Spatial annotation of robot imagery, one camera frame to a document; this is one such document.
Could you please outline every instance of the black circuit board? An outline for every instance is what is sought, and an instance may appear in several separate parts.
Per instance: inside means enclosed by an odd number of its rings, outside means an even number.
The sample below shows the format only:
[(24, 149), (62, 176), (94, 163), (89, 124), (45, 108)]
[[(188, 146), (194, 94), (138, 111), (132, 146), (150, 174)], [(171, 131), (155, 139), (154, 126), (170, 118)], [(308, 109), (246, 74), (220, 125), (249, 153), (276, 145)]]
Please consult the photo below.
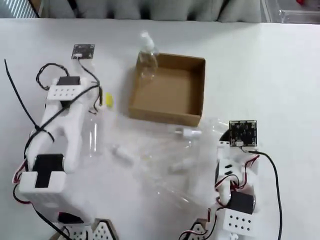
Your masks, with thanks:
[(73, 46), (71, 59), (93, 59), (94, 52), (94, 44), (75, 44)]
[(231, 147), (257, 146), (257, 121), (229, 121)]

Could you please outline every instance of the clear plastic bottle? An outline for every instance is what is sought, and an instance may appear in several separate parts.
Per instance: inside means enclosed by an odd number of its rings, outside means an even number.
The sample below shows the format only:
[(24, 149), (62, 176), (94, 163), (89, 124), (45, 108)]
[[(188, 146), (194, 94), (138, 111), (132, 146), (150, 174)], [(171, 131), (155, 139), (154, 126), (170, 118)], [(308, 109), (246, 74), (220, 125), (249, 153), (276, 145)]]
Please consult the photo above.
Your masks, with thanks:
[(159, 51), (155, 47), (155, 43), (148, 32), (144, 31), (141, 34), (141, 38), (144, 43), (139, 53), (139, 60), (142, 65), (141, 77), (144, 79), (152, 79), (158, 68), (157, 56)]

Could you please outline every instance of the white tabletop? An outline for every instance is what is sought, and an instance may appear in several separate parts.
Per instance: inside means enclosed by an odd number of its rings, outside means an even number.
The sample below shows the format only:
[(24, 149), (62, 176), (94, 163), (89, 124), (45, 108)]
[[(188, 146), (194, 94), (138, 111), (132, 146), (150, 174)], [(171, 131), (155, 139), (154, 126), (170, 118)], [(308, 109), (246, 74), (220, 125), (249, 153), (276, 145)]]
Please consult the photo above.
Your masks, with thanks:
[[(102, 86), (114, 95), (116, 110), (135, 65), (139, 33), (150, 32), (161, 52), (206, 59), (203, 117), (256, 119), (260, 149), (274, 160), (283, 208), (282, 239), (317, 239), (320, 192), (320, 26), (148, 20), (0, 19), (0, 59), (8, 66), (32, 116), (40, 121), (46, 93), (35, 81), (39, 68), (55, 62), (71, 73), (75, 43), (95, 44), (94, 69)], [(48, 69), (44, 81), (60, 74)], [(23, 159), (32, 124), (23, 112), (0, 66), (0, 233), (1, 239), (48, 239), (53, 231), (31, 206), (12, 198), (11, 179)], [(191, 222), (172, 206), (140, 200), (140, 186), (123, 166), (100, 164), (85, 174), (97, 217), (111, 219), (120, 239), (177, 239)], [(260, 161), (260, 240), (277, 238), (279, 210), (275, 176), (265, 158)], [(109, 194), (112, 185), (118, 186)]]

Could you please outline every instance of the yellow object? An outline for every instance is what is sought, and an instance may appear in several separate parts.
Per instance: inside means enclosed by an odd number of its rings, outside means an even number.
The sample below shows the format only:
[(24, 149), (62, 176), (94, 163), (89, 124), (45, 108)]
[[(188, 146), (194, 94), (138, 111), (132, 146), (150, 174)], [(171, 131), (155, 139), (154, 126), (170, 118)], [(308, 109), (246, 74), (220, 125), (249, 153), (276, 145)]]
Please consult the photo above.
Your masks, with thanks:
[(111, 93), (107, 92), (105, 94), (105, 104), (108, 108), (111, 108), (114, 106), (114, 98), (112, 97)]

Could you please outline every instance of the cardboard box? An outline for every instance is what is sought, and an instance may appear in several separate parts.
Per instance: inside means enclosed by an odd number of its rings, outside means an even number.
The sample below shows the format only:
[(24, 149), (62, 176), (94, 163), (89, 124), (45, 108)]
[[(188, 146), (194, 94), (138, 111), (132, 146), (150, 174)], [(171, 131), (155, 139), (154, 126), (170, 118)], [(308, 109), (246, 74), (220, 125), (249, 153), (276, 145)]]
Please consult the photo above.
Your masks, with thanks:
[(138, 57), (129, 116), (196, 127), (204, 104), (205, 59), (160, 53), (157, 60), (155, 77), (145, 79)]

